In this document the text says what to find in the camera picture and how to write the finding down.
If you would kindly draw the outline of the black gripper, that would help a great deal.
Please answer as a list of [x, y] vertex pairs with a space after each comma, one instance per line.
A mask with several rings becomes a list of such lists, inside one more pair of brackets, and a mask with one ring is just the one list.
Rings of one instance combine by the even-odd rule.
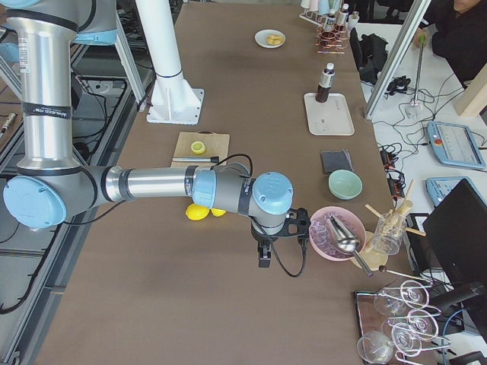
[[265, 236], [263, 233], [258, 231], [253, 225], [251, 226], [251, 233], [253, 238], [257, 242], [257, 252], [259, 255], [258, 267], [268, 268], [270, 266], [272, 258], [272, 241], [268, 239], [267, 236]]

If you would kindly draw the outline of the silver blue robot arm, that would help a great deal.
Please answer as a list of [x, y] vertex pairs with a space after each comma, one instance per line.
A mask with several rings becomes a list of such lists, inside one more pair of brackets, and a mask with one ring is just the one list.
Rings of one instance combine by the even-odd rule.
[[20, 223], [45, 228], [110, 202], [189, 196], [207, 208], [247, 216], [258, 242], [259, 265], [289, 235], [293, 188], [276, 172], [253, 177], [238, 163], [205, 169], [85, 167], [72, 153], [70, 46], [116, 42], [113, 1], [6, 1], [18, 35], [24, 158], [3, 191]]

